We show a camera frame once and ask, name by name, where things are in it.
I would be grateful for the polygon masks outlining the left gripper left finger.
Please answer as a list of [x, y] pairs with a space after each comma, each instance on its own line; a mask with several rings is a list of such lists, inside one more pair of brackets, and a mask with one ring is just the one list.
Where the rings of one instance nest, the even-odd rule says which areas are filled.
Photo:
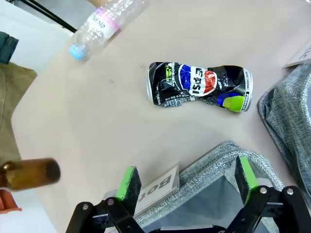
[[81, 202], [76, 205], [66, 232], [104, 233], [114, 227], [120, 233], [142, 233], [144, 230], [134, 220], [141, 189], [138, 170], [130, 166], [116, 194], [97, 205]]

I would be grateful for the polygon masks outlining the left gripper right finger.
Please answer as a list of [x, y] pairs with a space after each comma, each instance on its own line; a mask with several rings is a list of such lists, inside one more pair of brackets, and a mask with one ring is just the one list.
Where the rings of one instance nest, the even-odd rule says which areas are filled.
[[280, 233], [311, 231], [311, 216], [298, 187], [286, 186], [278, 191], [259, 185], [246, 157], [236, 158], [235, 179], [244, 207], [226, 233], [253, 233], [263, 217], [272, 218]]

